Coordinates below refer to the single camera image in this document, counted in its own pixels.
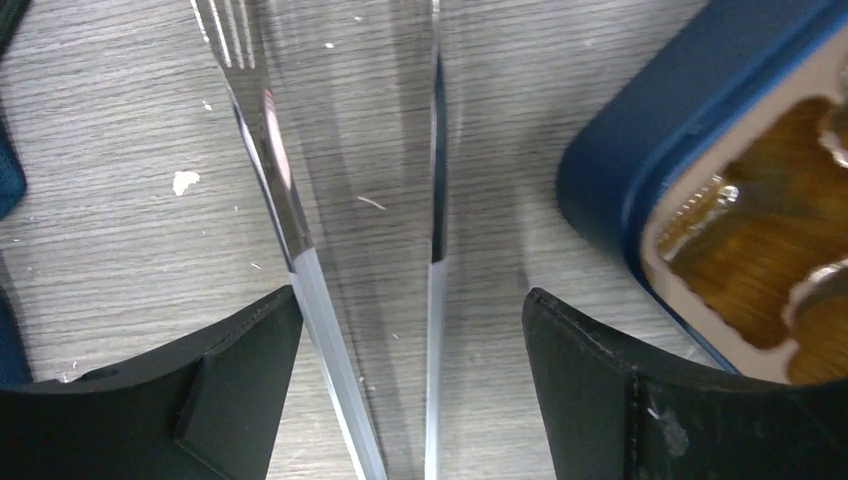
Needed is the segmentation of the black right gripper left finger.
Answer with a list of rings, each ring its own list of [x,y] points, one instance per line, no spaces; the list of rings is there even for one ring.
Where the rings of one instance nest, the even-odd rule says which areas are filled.
[[[5,479],[263,479],[303,319],[290,286],[74,381],[1,390]]]

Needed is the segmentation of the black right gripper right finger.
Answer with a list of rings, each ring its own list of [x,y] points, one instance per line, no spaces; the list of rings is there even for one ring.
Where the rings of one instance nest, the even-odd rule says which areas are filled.
[[[843,479],[847,384],[789,386],[684,359],[544,289],[522,311],[560,479]]]

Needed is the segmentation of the clear plastic metal tongs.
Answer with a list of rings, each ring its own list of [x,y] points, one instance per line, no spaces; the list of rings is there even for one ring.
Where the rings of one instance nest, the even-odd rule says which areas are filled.
[[[225,79],[239,132],[265,198],[310,339],[321,361],[322,375],[355,473],[360,479],[385,479],[388,474],[377,437],[366,413],[359,380],[281,137],[259,10],[251,1],[195,1],[192,8],[199,30]],[[427,289],[424,476],[438,479],[447,298],[448,112],[437,1],[430,4],[430,22],[432,235]]]

